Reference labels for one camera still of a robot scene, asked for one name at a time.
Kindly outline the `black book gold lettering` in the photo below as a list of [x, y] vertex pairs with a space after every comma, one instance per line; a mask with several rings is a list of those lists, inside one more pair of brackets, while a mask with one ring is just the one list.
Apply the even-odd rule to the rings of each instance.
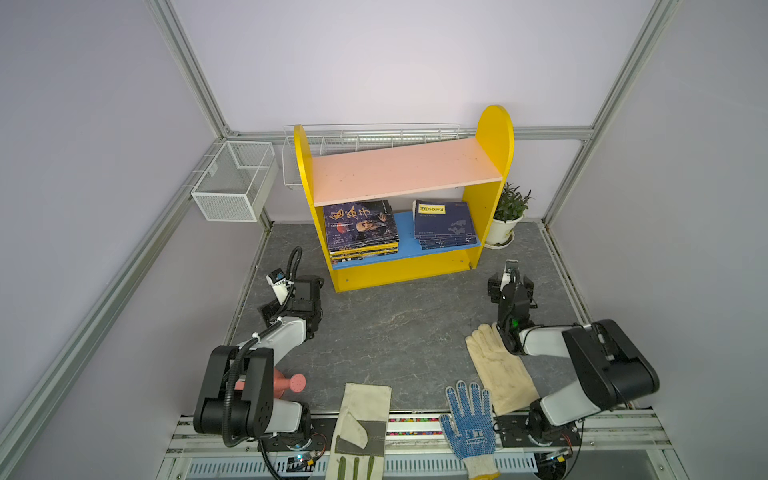
[[398, 251], [399, 246], [397, 244], [380, 245], [372, 249], [354, 249], [331, 252], [330, 259], [332, 264], [338, 264], [343, 262], [362, 260], [369, 257], [391, 255], [397, 253]]

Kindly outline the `purple portrait book front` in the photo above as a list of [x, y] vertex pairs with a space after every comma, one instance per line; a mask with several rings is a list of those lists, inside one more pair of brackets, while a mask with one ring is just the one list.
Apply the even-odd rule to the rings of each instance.
[[388, 200], [348, 202], [323, 206], [330, 252], [397, 244], [399, 234]]

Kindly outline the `blue thread-bound book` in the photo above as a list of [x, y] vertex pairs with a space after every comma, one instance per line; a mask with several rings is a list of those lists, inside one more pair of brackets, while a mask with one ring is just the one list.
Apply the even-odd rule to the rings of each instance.
[[477, 239], [474, 223], [466, 202], [437, 202], [417, 199], [413, 204], [414, 234], [418, 240]]
[[477, 237], [475, 235], [443, 236], [439, 238], [420, 238], [418, 242], [422, 250], [444, 249], [474, 245], [477, 243]]

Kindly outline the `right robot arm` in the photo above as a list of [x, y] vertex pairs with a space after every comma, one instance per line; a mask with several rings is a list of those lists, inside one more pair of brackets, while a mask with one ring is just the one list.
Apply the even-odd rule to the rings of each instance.
[[505, 262], [488, 280], [488, 295], [498, 305], [496, 330], [504, 348], [522, 356], [560, 357], [571, 361], [577, 380], [535, 400], [526, 430], [538, 442], [584, 420], [660, 388], [655, 369], [622, 328], [606, 319], [589, 325], [536, 325], [530, 311], [538, 307], [535, 285], [519, 262]]

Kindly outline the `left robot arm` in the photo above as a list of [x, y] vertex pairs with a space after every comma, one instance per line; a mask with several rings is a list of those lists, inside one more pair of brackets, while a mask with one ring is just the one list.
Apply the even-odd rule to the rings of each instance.
[[302, 390], [306, 380], [277, 370], [288, 353], [314, 338], [323, 317], [324, 280], [298, 274], [302, 256], [303, 249], [294, 247], [287, 266], [267, 275], [275, 299], [260, 307], [266, 328], [211, 352], [193, 414], [197, 433], [217, 435], [227, 447], [271, 436], [300, 445], [311, 441], [309, 408], [283, 398], [287, 390]]

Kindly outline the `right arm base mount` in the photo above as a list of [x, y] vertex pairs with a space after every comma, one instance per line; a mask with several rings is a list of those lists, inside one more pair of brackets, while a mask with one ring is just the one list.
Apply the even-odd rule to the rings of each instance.
[[545, 417], [530, 412], [498, 416], [494, 431], [505, 448], [511, 447], [577, 447], [582, 443], [575, 422], [553, 426]]

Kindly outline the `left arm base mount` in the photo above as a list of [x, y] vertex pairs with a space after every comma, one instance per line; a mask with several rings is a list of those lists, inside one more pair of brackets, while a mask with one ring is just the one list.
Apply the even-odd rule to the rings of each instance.
[[307, 437], [270, 434], [258, 440], [270, 479], [310, 479], [324, 474], [336, 421], [312, 418]]

